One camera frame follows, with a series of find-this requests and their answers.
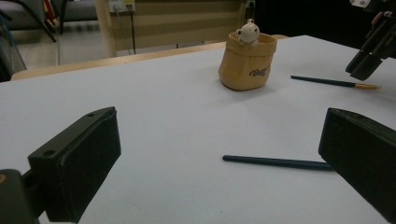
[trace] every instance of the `paintbrush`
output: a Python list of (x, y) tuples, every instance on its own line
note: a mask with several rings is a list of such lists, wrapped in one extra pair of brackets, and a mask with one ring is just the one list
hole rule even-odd
[(293, 79), (298, 79), (298, 80), (303, 80), (303, 81), (317, 82), (317, 83), (322, 83), (322, 84), (349, 87), (349, 88), (358, 88), (358, 89), (373, 90), (373, 91), (378, 91), (379, 89), (381, 89), (380, 86), (370, 85), (370, 84), (361, 84), (361, 83), (354, 83), (354, 82), (329, 80), (329, 79), (322, 79), (322, 78), (315, 78), (315, 77), (297, 77), (297, 76), (290, 76), (290, 77)]

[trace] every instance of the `brush handle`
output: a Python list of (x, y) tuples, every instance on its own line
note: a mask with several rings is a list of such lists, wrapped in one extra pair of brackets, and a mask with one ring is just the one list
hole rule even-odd
[(256, 158), (256, 157), (240, 157), (240, 156), (223, 156), (224, 161), (236, 161), (243, 163), (252, 163), (260, 165), (272, 165), (289, 168), (319, 170), (319, 171), (333, 171), (333, 168), (326, 162), (321, 161), (295, 161), (284, 159), (270, 159), (270, 158)]

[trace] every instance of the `plush toy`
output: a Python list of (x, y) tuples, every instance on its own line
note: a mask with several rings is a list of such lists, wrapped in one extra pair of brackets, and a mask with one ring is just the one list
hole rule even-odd
[(241, 29), (236, 30), (236, 35), (238, 36), (239, 44), (250, 44), (251, 47), (259, 44), (260, 28), (254, 24), (253, 19), (249, 19), (247, 24), (242, 26)]

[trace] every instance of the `table surface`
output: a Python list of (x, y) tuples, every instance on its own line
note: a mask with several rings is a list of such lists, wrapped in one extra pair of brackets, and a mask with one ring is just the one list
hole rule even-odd
[[(114, 105), (122, 155), (80, 223), (387, 223), (337, 173), (225, 162), (224, 154), (322, 161), (329, 107), (396, 128), (395, 62), (367, 80), (381, 91), (294, 80), (356, 81), (356, 49), (309, 36), (278, 41), (254, 91), (219, 81), (224, 49), (0, 83), (1, 168), (81, 116)], [(40, 218), (48, 223), (47, 217)]]

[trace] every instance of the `small container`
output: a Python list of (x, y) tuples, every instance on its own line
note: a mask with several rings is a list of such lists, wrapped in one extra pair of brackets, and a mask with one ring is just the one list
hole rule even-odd
[(219, 68), (222, 84), (235, 91), (262, 87), (267, 81), (276, 51), (276, 39), (260, 34), (259, 44), (241, 45), (235, 33), (228, 35), (226, 49)]

